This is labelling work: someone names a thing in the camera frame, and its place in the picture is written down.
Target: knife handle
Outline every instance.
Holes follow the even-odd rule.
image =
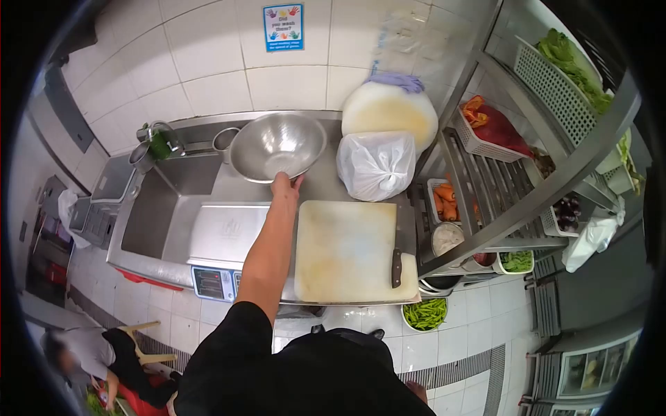
[[[391,288],[395,289],[400,286],[400,276],[402,275],[402,253],[399,249],[393,250],[393,258],[391,261]]]

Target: hand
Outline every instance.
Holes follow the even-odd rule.
[[[303,175],[300,175],[294,183],[289,181],[289,176],[284,172],[278,172],[275,175],[275,180],[270,185],[270,190],[273,192],[273,199],[286,199],[293,202],[298,201],[298,189],[303,183]]]
[[[407,388],[412,390],[412,393],[417,395],[419,399],[423,400],[425,404],[428,404],[428,395],[426,394],[425,387],[415,381],[408,381],[405,385],[407,385]]]
[[[97,383],[97,380],[92,375],[90,376],[90,381],[93,384],[93,387],[95,388],[95,390],[100,390],[101,389],[101,387],[99,387],[99,383]]]

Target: white plastic bag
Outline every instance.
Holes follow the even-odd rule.
[[[74,212],[74,204],[77,203],[78,199],[79,196],[77,196],[71,189],[65,189],[62,191],[58,197],[58,216],[60,217],[60,222],[63,223],[63,227],[65,227],[69,235],[74,239],[76,247],[86,248],[87,246],[90,246],[90,242],[69,230],[69,222],[71,221],[72,213]]]
[[[376,202],[395,196],[414,177],[416,147],[407,131],[347,134],[338,147],[338,176],[351,197]]]
[[[624,199],[618,197],[620,211],[615,216],[606,214],[600,208],[595,208],[592,218],[587,223],[578,238],[562,252],[562,262],[567,272],[574,273],[594,252],[601,253],[608,248],[617,227],[624,223]]]

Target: hand washing sign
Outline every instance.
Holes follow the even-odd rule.
[[[303,49],[303,4],[264,7],[266,52]]]

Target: person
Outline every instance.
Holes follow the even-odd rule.
[[[171,373],[171,379],[153,387],[143,371],[135,353],[135,344],[127,333],[118,328],[80,327],[65,331],[48,331],[41,339],[44,355],[69,383],[67,376],[77,364],[91,376],[93,387],[99,389],[97,379],[107,382],[107,410],[115,408],[118,384],[136,391],[139,398],[156,409],[162,409],[178,387],[180,374]]]
[[[179,416],[432,415],[425,389],[402,383],[383,331],[313,332],[271,354],[273,323],[289,271],[300,176],[278,173],[266,221],[243,265],[238,295],[199,345],[174,401]]]

